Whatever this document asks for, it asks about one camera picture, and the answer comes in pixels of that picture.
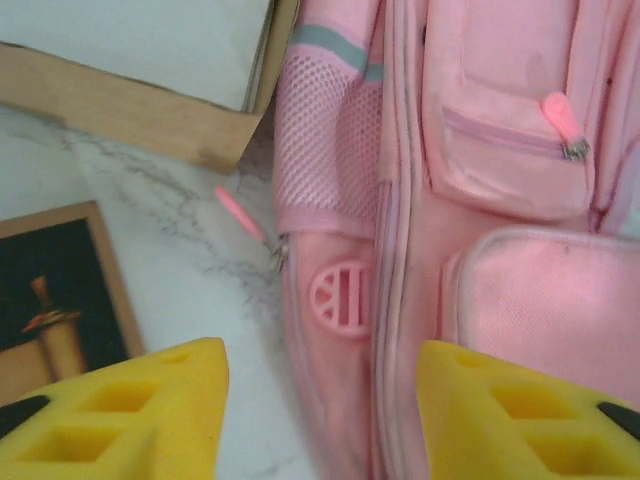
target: brown cardboard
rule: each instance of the brown cardboard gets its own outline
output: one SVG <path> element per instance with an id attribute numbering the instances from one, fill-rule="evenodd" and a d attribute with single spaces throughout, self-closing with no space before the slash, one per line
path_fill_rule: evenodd
<path id="1" fill-rule="evenodd" d="M 214 170 L 232 171 L 266 111 L 299 0 L 275 0 L 252 113 L 0 43 L 0 102 Z"/>

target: backpack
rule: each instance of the backpack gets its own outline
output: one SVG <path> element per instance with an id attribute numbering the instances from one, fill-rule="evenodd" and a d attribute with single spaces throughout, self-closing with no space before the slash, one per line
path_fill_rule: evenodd
<path id="1" fill-rule="evenodd" d="M 303 3 L 280 245 L 219 197 L 281 267 L 325 478 L 428 478 L 428 339 L 639 405 L 639 35 L 638 0 Z"/>

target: pink zipper pull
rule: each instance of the pink zipper pull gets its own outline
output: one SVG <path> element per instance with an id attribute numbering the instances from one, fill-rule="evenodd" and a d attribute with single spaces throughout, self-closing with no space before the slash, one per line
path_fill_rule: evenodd
<path id="1" fill-rule="evenodd" d="M 562 149 L 565 158 L 582 161 L 589 153 L 589 143 L 584 136 L 569 99 L 562 92 L 554 92 L 542 101 L 542 113 L 553 125 L 564 141 Z"/>
<path id="2" fill-rule="evenodd" d="M 275 270 L 280 271 L 282 269 L 282 264 L 284 260 L 287 258 L 289 253 L 288 245 L 283 242 L 279 244 L 277 247 L 274 246 L 273 243 L 269 240 L 269 237 L 265 233 L 265 231 L 260 228 L 258 222 L 256 222 L 249 213 L 242 208 L 233 195 L 229 193 L 229 191 L 222 187 L 218 186 L 215 188 L 216 196 L 220 203 L 225 206 L 229 213 L 233 215 L 233 217 L 238 221 L 240 225 L 244 227 L 244 229 L 255 238 L 258 242 L 262 243 L 269 250 L 269 255 L 271 256 L 271 260 L 273 262 L 273 267 Z"/>

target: zipper track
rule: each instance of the zipper track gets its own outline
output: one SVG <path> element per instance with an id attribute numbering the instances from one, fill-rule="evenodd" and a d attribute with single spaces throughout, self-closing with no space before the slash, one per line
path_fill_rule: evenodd
<path id="1" fill-rule="evenodd" d="M 442 115 L 448 127 L 490 145 L 521 153 L 568 160 L 560 140 L 515 132 L 503 127 L 474 120 L 448 108 L 442 109 Z"/>

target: marble surface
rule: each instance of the marble surface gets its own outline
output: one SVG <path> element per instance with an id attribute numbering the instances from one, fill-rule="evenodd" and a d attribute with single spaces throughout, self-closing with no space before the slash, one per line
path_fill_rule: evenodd
<path id="1" fill-rule="evenodd" d="M 219 480 L 315 479 L 268 254 L 216 200 L 223 184 L 275 235 L 270 116 L 219 175 L 0 107 L 0 220 L 97 200 L 149 351 L 219 336 L 231 387 Z"/>

